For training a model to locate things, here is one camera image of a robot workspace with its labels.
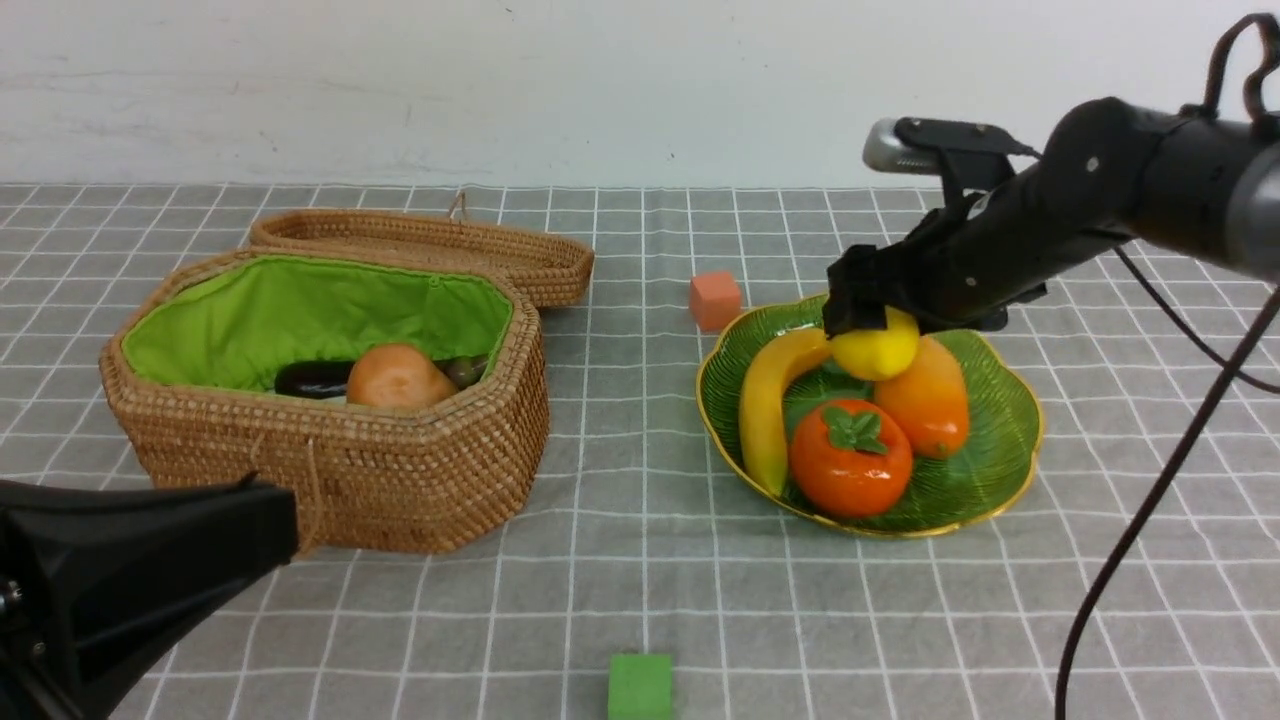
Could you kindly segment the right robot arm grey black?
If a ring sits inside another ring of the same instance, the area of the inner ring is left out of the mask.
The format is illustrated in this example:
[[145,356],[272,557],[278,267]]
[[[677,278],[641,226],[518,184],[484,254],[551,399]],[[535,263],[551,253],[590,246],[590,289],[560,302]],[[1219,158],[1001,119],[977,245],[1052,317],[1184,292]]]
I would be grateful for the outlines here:
[[945,204],[897,243],[855,245],[828,266],[827,336],[995,331],[1011,304],[1132,240],[1277,282],[1277,122],[1167,114],[1103,97],[1073,108],[1033,151],[996,126],[878,122],[865,164],[937,176]]

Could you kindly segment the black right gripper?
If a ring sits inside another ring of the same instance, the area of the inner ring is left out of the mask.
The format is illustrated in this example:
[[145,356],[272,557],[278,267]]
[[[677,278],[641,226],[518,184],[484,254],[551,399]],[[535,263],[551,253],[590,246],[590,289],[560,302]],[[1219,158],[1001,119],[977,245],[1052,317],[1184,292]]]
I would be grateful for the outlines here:
[[851,245],[828,265],[826,337],[886,331],[887,307],[914,316],[923,333],[1001,331],[1010,306],[1048,292],[1032,246],[1014,229],[1002,220],[946,222],[932,213],[899,243]]

